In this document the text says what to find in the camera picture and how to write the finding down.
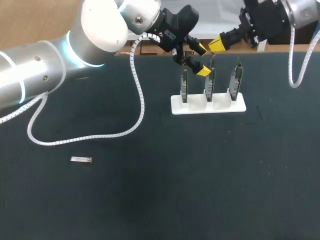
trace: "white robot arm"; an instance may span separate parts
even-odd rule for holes
[[[155,0],[81,0],[70,32],[49,41],[0,51],[0,109],[87,77],[127,42],[128,28],[147,31],[160,12]]]

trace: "silver component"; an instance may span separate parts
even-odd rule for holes
[[[231,96],[235,96],[238,93],[239,81],[236,79],[236,72],[234,71],[231,75],[229,91]]]
[[[119,10],[129,30],[141,35],[156,22],[161,7],[161,0],[116,0]]]
[[[73,28],[69,35],[72,50],[80,59],[92,65],[102,65],[107,61],[112,61],[112,56],[116,53],[104,51],[89,40],[82,27],[81,14],[82,7],[79,8]]]
[[[77,163],[84,163],[84,164],[92,164],[93,158],[92,158],[92,157],[78,157],[78,156],[73,156],[73,157],[71,157],[70,162],[77,162]]]
[[[209,76],[205,77],[205,84],[204,84],[206,101],[209,103],[212,102],[212,96],[214,94],[214,87],[215,87],[216,55],[214,53],[211,56],[210,70],[211,70],[211,73],[209,74]]]
[[[318,0],[281,0],[290,24],[302,28],[320,18]]]
[[[188,103],[188,68],[185,63],[182,65],[181,97],[184,104]]]
[[[140,25],[140,24],[142,24],[143,22],[144,22],[144,20],[143,20],[141,17],[139,17],[139,16],[136,17],[136,19],[135,19],[135,23],[136,23],[136,24]]]
[[[18,104],[23,99],[23,92],[24,100],[50,92],[63,77],[61,60],[46,42],[14,47],[3,53],[14,66],[0,56],[0,108]],[[50,79],[44,81],[44,76],[50,76]]]

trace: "brown cardboard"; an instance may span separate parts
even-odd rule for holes
[[[79,0],[0,0],[0,49],[64,35],[78,5]]]

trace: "small metal part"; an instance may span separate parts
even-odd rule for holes
[[[84,164],[92,164],[93,158],[92,158],[92,157],[73,156],[73,157],[71,157],[70,162],[77,162],[77,163],[84,163]]]
[[[135,23],[136,23],[136,24],[140,25],[140,24],[142,24],[143,22],[144,22],[144,20],[143,20],[141,17],[139,17],[139,16],[136,17],[136,19],[135,19]]]
[[[212,102],[212,95],[214,94],[215,79],[216,79],[216,55],[213,53],[210,61],[211,73],[205,77],[205,96],[208,103]]]
[[[232,101],[237,100],[243,74],[244,74],[244,69],[240,62],[240,59],[238,58],[237,64],[231,74],[231,79],[229,84],[229,92],[230,92]]]
[[[182,65],[181,97],[184,104],[188,103],[188,68],[186,63]]]

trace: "white stand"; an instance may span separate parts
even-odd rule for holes
[[[171,96],[171,109],[174,115],[237,113],[247,110],[243,95],[239,92],[236,101],[229,93],[214,93],[212,102],[207,102],[206,93],[188,95],[188,103],[182,102],[181,95]]]

